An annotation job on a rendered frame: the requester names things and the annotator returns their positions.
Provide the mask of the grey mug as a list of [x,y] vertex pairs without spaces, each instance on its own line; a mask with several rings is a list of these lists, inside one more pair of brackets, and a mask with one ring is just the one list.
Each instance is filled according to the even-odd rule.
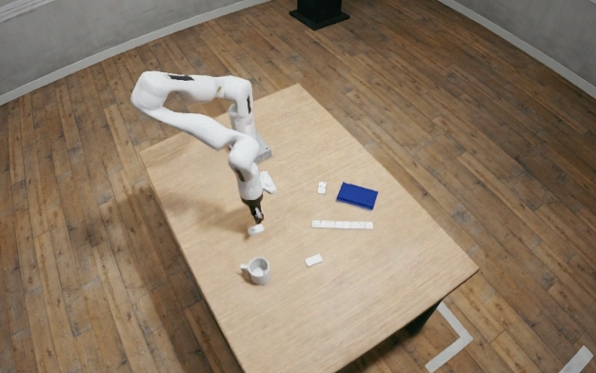
[[[248,271],[248,267],[249,267],[249,271]],[[265,285],[266,283],[269,282],[270,277],[271,277],[268,261],[264,258],[252,259],[248,265],[241,265],[241,270],[242,270],[242,273],[250,274],[252,281],[257,285]],[[263,274],[263,276],[254,276],[254,274],[255,275]]]

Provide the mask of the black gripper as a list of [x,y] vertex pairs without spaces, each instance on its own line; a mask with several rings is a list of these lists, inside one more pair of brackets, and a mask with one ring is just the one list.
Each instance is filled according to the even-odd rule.
[[[257,217],[257,222],[256,222],[257,224],[255,223],[256,225],[260,225],[262,223],[262,221],[264,221],[264,214],[262,213],[261,203],[260,203],[263,200],[263,197],[264,197],[263,192],[262,192],[261,196],[255,200],[245,200],[240,196],[241,201],[249,207],[250,212],[251,212],[250,214],[252,214],[252,216],[254,217],[255,222],[256,222],[255,217]],[[251,205],[253,205],[253,208]],[[256,215],[256,213],[257,213],[257,215]]]

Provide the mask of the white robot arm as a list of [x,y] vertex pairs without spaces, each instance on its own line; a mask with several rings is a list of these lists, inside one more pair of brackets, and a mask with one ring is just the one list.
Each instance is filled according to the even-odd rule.
[[[205,104],[214,98],[236,102],[238,110],[235,103],[228,109],[232,130],[205,115],[177,113],[164,108],[163,104],[172,91],[177,91],[189,104]],[[140,76],[130,101],[139,111],[184,131],[214,150],[233,146],[228,155],[228,165],[236,175],[243,199],[255,200],[263,191],[276,193],[268,172],[263,171],[259,175],[258,166],[253,163],[260,147],[252,113],[252,87],[248,80],[234,76],[208,77],[147,71]]]

